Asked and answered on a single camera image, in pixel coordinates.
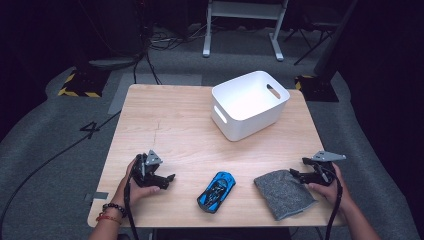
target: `bin handle cutout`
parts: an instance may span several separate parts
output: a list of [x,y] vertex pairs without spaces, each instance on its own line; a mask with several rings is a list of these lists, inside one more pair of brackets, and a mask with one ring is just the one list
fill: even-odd
[[272,93],[272,95],[274,95],[276,98],[278,98],[279,100],[281,99],[281,95],[277,92],[277,90],[275,90],[271,85],[267,84],[266,88],[268,89],[268,91],[270,91]]
[[213,106],[213,109],[215,110],[216,113],[218,113],[218,116],[222,119],[222,121],[224,123],[227,123],[227,119],[225,118],[224,114],[222,114],[222,112],[218,109],[216,105]]

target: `light wood tabletop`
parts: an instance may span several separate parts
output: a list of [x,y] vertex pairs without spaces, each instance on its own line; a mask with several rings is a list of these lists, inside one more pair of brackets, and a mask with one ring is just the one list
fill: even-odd
[[[281,169],[312,172],[302,157],[323,150],[300,91],[291,95],[279,120],[237,142],[225,138],[211,118],[212,88],[132,85],[107,156],[88,224],[96,225],[102,205],[109,203],[128,164],[150,149],[163,163],[155,172],[176,174],[167,190],[144,198],[131,209],[137,227],[326,226],[332,206],[319,194],[313,207],[275,221],[253,180]],[[230,172],[236,185],[215,214],[205,213],[197,197],[219,171]],[[333,225],[342,225],[337,216]],[[123,226],[129,226],[128,218]]]

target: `blue toy car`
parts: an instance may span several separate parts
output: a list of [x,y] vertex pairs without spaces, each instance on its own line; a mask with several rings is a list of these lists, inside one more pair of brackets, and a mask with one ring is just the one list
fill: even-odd
[[230,173],[218,172],[206,190],[197,198],[197,203],[203,211],[216,213],[235,184],[236,181]]

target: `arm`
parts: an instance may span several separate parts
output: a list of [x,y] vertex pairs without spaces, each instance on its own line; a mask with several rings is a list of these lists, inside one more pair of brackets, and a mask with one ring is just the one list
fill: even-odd
[[[340,202],[339,211],[343,213],[346,218],[346,222],[349,227],[349,232],[352,239],[380,239],[380,237],[375,232],[374,228],[369,224],[368,220],[365,218],[361,209],[353,201],[349,190],[347,189],[346,183],[343,180],[339,167],[336,164],[333,164],[333,166],[336,170],[336,175],[339,178],[340,183],[343,187],[343,195],[342,200]],[[330,203],[335,204],[337,198],[336,181],[333,181],[333,183],[328,187],[315,183],[310,183],[308,186],[309,188],[323,195]]]
[[[111,203],[115,203],[121,207],[125,206],[124,188],[125,188],[125,184],[127,183],[127,180],[128,180],[128,177],[134,162],[135,160],[133,160],[128,165],[127,172],[124,178],[119,183],[119,186],[116,190],[114,197],[111,200]],[[130,180],[130,184],[131,184],[130,207],[132,207],[139,199],[152,195],[160,190],[160,188],[156,186],[140,188],[134,182],[133,179]],[[89,240],[96,240],[96,239],[116,240],[118,238],[118,232],[120,227],[119,222],[122,222],[122,213],[116,208],[106,208],[106,210],[103,213],[103,216],[108,216],[112,218],[113,220],[111,219],[99,220],[93,232],[90,234]]]

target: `black wristband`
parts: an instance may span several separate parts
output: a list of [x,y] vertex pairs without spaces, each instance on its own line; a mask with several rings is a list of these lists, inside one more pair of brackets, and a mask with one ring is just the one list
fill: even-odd
[[125,208],[119,206],[118,204],[115,203],[106,203],[103,205],[103,212],[106,211],[106,208],[116,208],[118,209],[121,213],[122,213],[122,218],[125,218],[127,216],[127,211],[125,210]]

